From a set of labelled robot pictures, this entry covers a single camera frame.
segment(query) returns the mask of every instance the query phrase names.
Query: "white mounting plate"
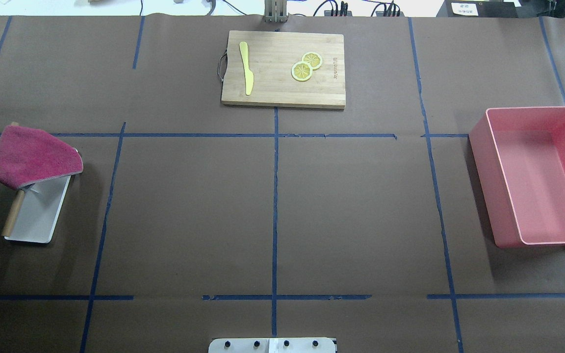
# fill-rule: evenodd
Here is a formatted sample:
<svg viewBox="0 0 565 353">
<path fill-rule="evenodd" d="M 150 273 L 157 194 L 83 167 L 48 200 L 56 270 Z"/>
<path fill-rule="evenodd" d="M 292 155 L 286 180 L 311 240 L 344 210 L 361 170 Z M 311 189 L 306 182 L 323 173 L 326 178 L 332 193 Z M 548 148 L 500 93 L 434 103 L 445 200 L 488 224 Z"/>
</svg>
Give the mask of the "white mounting plate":
<svg viewBox="0 0 565 353">
<path fill-rule="evenodd" d="M 215 339 L 208 346 L 208 353 L 336 353 L 337 344 L 327 337 L 277 337 L 253 339 Z"/>
<path fill-rule="evenodd" d="M 7 240 L 49 243 L 71 176 L 41 181 L 25 190 L 16 223 Z"/>
</svg>

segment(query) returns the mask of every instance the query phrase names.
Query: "pink towel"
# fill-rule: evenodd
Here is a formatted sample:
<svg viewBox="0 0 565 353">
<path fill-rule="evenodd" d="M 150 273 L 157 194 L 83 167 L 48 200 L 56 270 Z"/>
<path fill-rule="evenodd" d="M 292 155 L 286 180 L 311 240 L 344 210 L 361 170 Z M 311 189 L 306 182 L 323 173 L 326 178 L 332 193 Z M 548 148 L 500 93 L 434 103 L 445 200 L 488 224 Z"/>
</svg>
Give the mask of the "pink towel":
<svg viewBox="0 0 565 353">
<path fill-rule="evenodd" d="M 14 190 L 82 172 L 73 147 L 47 132 L 7 126 L 0 137 L 0 183 Z"/>
</svg>

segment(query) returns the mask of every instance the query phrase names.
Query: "gray table surface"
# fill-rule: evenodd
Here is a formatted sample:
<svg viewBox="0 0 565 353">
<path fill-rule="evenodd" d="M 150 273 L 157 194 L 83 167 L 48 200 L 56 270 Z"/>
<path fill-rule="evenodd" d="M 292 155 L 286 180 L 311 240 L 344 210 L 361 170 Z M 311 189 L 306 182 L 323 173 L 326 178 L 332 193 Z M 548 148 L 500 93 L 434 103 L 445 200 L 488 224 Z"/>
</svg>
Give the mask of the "gray table surface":
<svg viewBox="0 0 565 353">
<path fill-rule="evenodd" d="M 565 105 L 565 20 L 260 20 L 0 17 L 0 132 L 85 163 L 51 243 L 0 237 L 0 352 L 565 352 L 565 248 L 496 248 L 467 135 Z M 232 29 L 344 34 L 346 109 L 221 105 Z"/>
</svg>

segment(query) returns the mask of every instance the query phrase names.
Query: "white floor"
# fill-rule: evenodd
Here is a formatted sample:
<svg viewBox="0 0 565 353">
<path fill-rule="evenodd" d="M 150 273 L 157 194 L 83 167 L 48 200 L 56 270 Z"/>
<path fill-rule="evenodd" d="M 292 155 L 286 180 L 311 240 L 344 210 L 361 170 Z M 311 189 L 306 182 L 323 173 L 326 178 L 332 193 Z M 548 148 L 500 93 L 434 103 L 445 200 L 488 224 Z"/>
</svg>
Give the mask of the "white floor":
<svg viewBox="0 0 565 353">
<path fill-rule="evenodd" d="M 228 0 L 247 14 L 263 14 L 263 0 Z M 289 0 L 289 13 L 311 16 L 322 0 Z M 435 17 L 443 0 L 396 0 L 409 17 Z M 365 0 L 349 0 L 348 10 L 354 16 L 370 16 L 376 4 Z M 143 14 L 166 13 L 172 15 L 202 15 L 208 13 L 210 3 L 206 0 L 143 0 Z M 326 4 L 320 9 L 330 9 Z M 0 15 L 25 16 L 133 16 L 141 11 L 140 0 L 0 0 Z M 238 15 L 223 0 L 217 0 L 213 15 Z"/>
</svg>

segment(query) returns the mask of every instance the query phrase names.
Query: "wooden stick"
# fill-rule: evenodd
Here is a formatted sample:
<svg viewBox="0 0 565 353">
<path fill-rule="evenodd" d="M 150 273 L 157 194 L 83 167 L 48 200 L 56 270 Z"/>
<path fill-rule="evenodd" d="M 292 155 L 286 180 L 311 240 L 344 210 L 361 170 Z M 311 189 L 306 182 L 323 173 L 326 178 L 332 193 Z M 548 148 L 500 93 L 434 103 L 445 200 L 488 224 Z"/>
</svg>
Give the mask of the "wooden stick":
<svg viewBox="0 0 565 353">
<path fill-rule="evenodd" d="M 12 234 L 12 230 L 14 229 L 14 224 L 16 223 L 16 217 L 19 215 L 19 211 L 21 210 L 21 205 L 23 204 L 23 199 L 25 198 L 25 190 L 19 189 L 16 190 L 16 197 L 14 197 L 14 201 L 12 202 L 12 206 L 10 206 L 10 213 L 6 219 L 6 224 L 4 225 L 4 230 L 1 232 L 1 235 L 4 237 L 9 237 Z"/>
</svg>

